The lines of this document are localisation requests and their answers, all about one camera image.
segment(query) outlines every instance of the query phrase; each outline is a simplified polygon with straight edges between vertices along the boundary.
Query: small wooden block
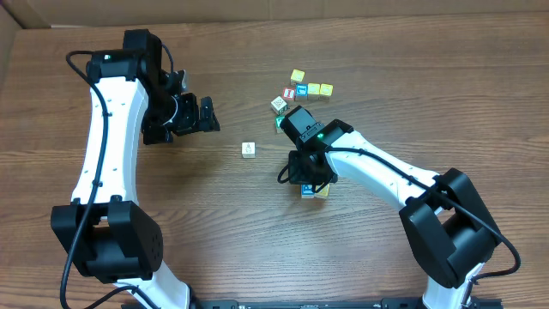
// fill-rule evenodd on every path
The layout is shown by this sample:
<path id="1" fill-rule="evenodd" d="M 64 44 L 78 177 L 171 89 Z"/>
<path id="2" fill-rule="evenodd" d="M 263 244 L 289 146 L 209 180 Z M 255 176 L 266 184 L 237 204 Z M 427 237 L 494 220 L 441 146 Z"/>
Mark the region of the small wooden block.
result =
<path id="1" fill-rule="evenodd" d="M 307 100 L 307 85 L 297 84 L 295 86 L 295 100 Z"/>
<path id="2" fill-rule="evenodd" d="M 334 86 L 330 84 L 320 85 L 320 97 L 318 99 L 329 101 L 329 98 L 332 96 L 333 91 L 334 91 Z"/>
<path id="3" fill-rule="evenodd" d="M 320 84 L 310 82 L 307 85 L 307 100 L 318 100 L 320 96 Z"/>
<path id="4" fill-rule="evenodd" d="M 271 107 L 277 115 L 281 115 L 288 109 L 288 104 L 279 96 L 271 102 Z"/>
<path id="5" fill-rule="evenodd" d="M 305 72 L 300 70 L 294 70 L 292 77 L 290 77 L 290 85 L 295 86 L 298 82 L 302 82 L 305 78 Z"/>
<path id="6" fill-rule="evenodd" d="M 284 88 L 284 91 L 282 92 L 282 99 L 284 99 L 284 100 L 293 100 L 293 97 L 295 97 L 295 89 L 294 88 Z"/>
<path id="7" fill-rule="evenodd" d="M 301 185 L 301 198 L 313 198 L 315 192 L 312 191 L 312 185 Z"/>
<path id="8" fill-rule="evenodd" d="M 315 193 L 315 197 L 326 199 L 328 198 L 328 194 L 329 194 L 329 185 L 326 185 L 325 187 L 323 187 L 322 190 L 320 190 L 320 192 Z"/>
<path id="9" fill-rule="evenodd" d="M 281 122 L 284 120 L 284 116 L 276 116 L 274 119 L 274 126 L 276 127 L 276 133 L 284 133 L 284 130 L 281 128 Z"/>
<path id="10" fill-rule="evenodd" d="M 256 144 L 254 142 L 242 143 L 242 157 L 246 159 L 256 157 Z"/>

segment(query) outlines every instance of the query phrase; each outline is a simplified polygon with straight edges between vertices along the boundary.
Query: wooden table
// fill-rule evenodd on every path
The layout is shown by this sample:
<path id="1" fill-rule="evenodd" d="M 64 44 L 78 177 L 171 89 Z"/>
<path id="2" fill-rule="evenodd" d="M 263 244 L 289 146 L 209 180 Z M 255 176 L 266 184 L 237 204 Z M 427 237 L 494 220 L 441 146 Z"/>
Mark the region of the wooden table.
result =
<path id="1" fill-rule="evenodd" d="M 318 120 L 342 119 L 415 166 L 468 173 L 523 258 L 518 274 L 483 281 L 474 294 L 546 308 L 549 14 L 148 28 L 188 70 L 191 90 L 212 96 L 221 123 L 221 132 L 141 145 L 137 163 L 164 259 L 200 298 L 371 300 L 425 289 L 398 214 L 381 200 L 345 179 L 325 202 L 276 183 L 293 145 L 275 133 L 269 102 L 300 68 L 308 82 L 335 85 L 331 102 L 303 104 Z M 123 35 L 17 35 L 0 103 L 0 306 L 59 307 L 66 253 L 50 211 L 70 200 L 90 118 L 87 85 L 64 55 L 120 48 Z M 241 157 L 242 142 L 256 143 L 255 159 Z M 511 263 L 500 246 L 486 270 Z M 69 303 L 83 307 L 110 290 L 73 270 Z"/>

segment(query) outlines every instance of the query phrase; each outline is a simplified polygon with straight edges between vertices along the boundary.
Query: wood grain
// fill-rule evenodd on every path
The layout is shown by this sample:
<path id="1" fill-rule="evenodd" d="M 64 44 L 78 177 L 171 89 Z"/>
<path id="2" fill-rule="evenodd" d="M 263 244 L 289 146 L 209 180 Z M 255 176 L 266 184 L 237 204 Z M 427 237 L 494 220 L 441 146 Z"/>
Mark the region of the wood grain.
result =
<path id="1" fill-rule="evenodd" d="M 190 72 L 191 90 L 212 96 L 221 123 L 221 132 L 139 149 L 138 196 L 162 227 L 165 260 L 203 299 L 423 292 L 398 215 L 371 193 L 343 179 L 327 201 L 302 201 L 298 188 L 276 183 L 292 144 L 275 134 L 268 103 L 300 68 L 308 82 L 335 85 L 331 102 L 304 103 L 318 120 L 342 119 L 416 166 L 468 173 L 523 258 L 518 274 L 474 294 L 546 308 L 548 26 L 540 13 L 149 27 Z M 123 35 L 17 34 L 0 102 L 0 306 L 59 306 L 66 254 L 49 215 L 75 187 L 90 116 L 88 89 L 64 55 L 119 48 Z M 256 142 L 254 160 L 241 158 L 245 141 Z M 486 269 L 510 265 L 499 247 Z M 112 288 L 72 274 L 72 306 Z"/>

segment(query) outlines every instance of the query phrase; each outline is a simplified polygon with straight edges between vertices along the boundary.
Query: block face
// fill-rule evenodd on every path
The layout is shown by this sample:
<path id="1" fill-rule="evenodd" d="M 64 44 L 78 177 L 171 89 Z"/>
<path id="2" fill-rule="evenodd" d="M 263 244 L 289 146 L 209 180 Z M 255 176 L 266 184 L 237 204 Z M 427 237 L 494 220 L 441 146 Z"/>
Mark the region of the block face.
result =
<path id="1" fill-rule="evenodd" d="M 313 198 L 315 192 L 312 191 L 312 185 L 301 185 L 301 198 Z"/>
<path id="2" fill-rule="evenodd" d="M 305 72 L 301 70 L 294 70 L 290 77 L 290 84 L 295 86 L 298 82 L 302 82 L 305 78 Z"/>
<path id="3" fill-rule="evenodd" d="M 307 100 L 318 100 L 320 96 L 320 84 L 309 83 L 307 85 Z"/>
<path id="4" fill-rule="evenodd" d="M 246 159 L 256 157 L 256 144 L 254 142 L 242 143 L 242 157 Z"/>
<path id="5" fill-rule="evenodd" d="M 288 109 L 288 104 L 279 96 L 271 102 L 271 108 L 277 115 L 281 115 Z"/>
<path id="6" fill-rule="evenodd" d="M 334 92 L 334 86 L 330 84 L 322 84 L 320 85 L 320 100 L 326 100 L 328 101 L 329 98 L 332 96 L 332 93 Z"/>
<path id="7" fill-rule="evenodd" d="M 276 133 L 284 133 L 284 130 L 281 128 L 282 120 L 284 120 L 284 116 L 277 116 L 274 119 L 274 126 L 276 127 Z"/>
<path id="8" fill-rule="evenodd" d="M 284 88 L 284 91 L 282 92 L 282 99 L 284 99 L 284 100 L 293 100 L 293 97 L 295 97 L 295 89 L 294 88 Z"/>
<path id="9" fill-rule="evenodd" d="M 315 193 L 315 197 L 326 199 L 328 198 L 328 194 L 329 194 L 329 185 L 326 185 L 325 187 L 323 187 L 322 190 L 320 190 L 320 192 Z"/>
<path id="10" fill-rule="evenodd" d="M 295 86 L 295 100 L 307 100 L 307 85 L 297 84 Z"/>

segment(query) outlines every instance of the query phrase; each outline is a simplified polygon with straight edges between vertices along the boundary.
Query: blue block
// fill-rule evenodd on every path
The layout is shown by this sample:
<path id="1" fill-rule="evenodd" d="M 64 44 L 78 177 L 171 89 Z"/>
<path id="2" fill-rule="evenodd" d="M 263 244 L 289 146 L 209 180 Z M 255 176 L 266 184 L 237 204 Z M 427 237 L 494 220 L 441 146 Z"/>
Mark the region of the blue block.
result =
<path id="1" fill-rule="evenodd" d="M 301 198 L 313 198 L 315 192 L 312 190 L 312 185 L 301 185 Z"/>
<path id="2" fill-rule="evenodd" d="M 297 84 L 295 86 L 295 100 L 307 100 L 307 85 Z"/>

